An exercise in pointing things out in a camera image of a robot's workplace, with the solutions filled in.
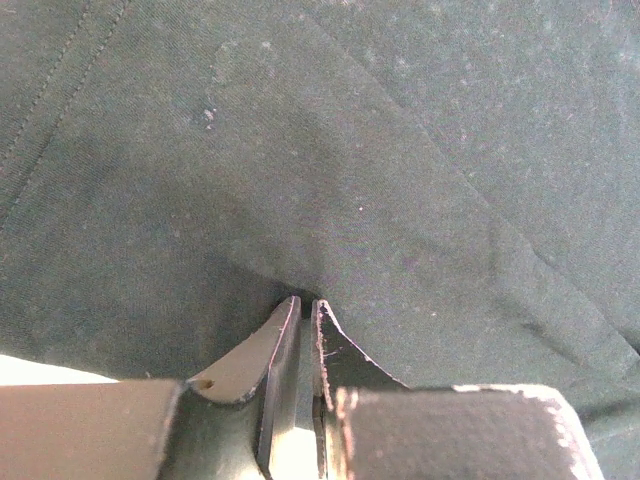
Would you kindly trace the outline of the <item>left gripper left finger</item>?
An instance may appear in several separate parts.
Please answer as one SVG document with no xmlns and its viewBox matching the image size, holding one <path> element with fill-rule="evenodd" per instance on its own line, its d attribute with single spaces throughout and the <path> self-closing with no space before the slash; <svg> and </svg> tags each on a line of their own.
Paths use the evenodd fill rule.
<svg viewBox="0 0 640 480">
<path fill-rule="evenodd" d="M 289 479 L 301 301 L 187 380 L 5 386 L 5 479 Z"/>
</svg>

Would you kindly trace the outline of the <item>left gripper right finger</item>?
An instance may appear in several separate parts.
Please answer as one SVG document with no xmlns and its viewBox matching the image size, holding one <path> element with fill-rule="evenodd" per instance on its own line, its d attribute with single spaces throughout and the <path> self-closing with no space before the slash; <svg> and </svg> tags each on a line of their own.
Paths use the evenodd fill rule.
<svg viewBox="0 0 640 480">
<path fill-rule="evenodd" d="M 577 413 L 538 384 L 411 389 L 311 310 L 321 479 L 600 479 Z"/>
</svg>

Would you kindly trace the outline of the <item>black t shirt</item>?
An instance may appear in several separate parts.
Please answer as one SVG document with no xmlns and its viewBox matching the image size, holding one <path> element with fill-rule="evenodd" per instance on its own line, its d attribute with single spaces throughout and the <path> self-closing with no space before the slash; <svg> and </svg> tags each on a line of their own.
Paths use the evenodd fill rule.
<svg viewBox="0 0 640 480">
<path fill-rule="evenodd" d="M 635 1 L 5 1 L 1 350 L 184 377 L 284 297 L 639 475 Z"/>
</svg>

